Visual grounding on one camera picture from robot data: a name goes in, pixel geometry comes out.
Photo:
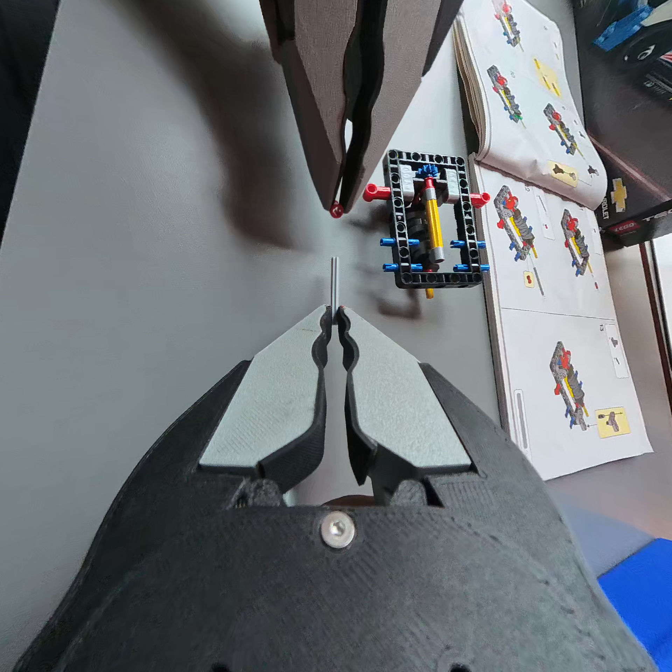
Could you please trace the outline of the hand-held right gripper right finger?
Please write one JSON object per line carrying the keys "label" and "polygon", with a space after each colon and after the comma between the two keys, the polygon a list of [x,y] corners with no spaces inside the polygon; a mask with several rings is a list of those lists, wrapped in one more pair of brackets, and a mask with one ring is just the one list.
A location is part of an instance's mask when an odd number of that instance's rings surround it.
{"label": "hand-held right gripper right finger", "polygon": [[391,499],[403,481],[473,471],[421,362],[354,310],[337,313],[348,454],[358,484]]}

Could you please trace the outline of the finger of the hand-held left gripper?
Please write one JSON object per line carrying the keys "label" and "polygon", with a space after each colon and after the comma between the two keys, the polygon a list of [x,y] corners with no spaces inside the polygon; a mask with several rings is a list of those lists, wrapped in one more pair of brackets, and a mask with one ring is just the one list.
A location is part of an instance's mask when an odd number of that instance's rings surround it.
{"label": "finger of the hand-held left gripper", "polygon": [[345,195],[345,61],[361,18],[358,1],[285,1],[283,72],[308,172],[321,205]]}
{"label": "finger of the hand-held left gripper", "polygon": [[353,206],[419,88],[441,1],[365,1],[340,203]]}

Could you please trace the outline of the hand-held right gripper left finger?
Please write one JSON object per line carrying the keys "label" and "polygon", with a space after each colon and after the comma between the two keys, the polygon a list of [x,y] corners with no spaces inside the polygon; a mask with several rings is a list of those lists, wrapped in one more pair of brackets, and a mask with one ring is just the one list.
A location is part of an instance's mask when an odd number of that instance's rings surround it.
{"label": "hand-held right gripper left finger", "polygon": [[324,455],[324,367],[331,307],[318,306],[259,351],[199,458],[213,473],[273,481],[292,490]]}

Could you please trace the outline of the black lego frame assembly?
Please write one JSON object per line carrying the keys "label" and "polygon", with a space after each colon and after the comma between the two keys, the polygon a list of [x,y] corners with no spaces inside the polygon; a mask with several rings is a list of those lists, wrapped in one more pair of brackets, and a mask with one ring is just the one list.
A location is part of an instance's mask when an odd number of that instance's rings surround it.
{"label": "black lego frame assembly", "polygon": [[490,201],[472,192],[461,156],[391,149],[382,162],[384,183],[365,186],[363,199],[387,204],[389,235],[380,246],[391,250],[382,265],[401,290],[475,288],[490,266],[486,243],[478,238],[475,214]]}

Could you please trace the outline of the lego instruction booklet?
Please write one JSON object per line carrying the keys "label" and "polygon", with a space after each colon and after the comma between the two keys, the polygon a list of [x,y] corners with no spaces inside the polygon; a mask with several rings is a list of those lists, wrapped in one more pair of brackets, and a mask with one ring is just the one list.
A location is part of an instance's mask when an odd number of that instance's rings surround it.
{"label": "lego instruction booklet", "polygon": [[526,1],[465,1],[454,44],[500,415],[544,480],[653,452],[594,210],[604,166],[568,87],[558,26]]}

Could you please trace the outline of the black lego set box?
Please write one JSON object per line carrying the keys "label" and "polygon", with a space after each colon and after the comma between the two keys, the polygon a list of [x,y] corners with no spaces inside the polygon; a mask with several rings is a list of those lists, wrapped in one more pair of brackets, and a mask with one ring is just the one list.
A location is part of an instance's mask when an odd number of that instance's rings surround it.
{"label": "black lego set box", "polygon": [[573,1],[585,126],[613,249],[671,232],[671,2]]}

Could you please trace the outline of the person's dark clothing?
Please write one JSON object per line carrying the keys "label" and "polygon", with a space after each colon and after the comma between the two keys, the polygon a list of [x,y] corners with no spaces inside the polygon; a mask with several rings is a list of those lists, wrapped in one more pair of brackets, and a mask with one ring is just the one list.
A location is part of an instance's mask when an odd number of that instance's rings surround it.
{"label": "person's dark clothing", "polygon": [[59,4],[1,2],[1,234],[11,208]]}

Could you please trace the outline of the blue storage bin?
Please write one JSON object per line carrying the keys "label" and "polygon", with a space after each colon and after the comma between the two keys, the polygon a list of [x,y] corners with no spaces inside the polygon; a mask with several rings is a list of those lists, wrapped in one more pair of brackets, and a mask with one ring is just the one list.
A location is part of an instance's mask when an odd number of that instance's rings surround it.
{"label": "blue storage bin", "polygon": [[658,538],[598,578],[660,671],[671,670],[671,541]]}

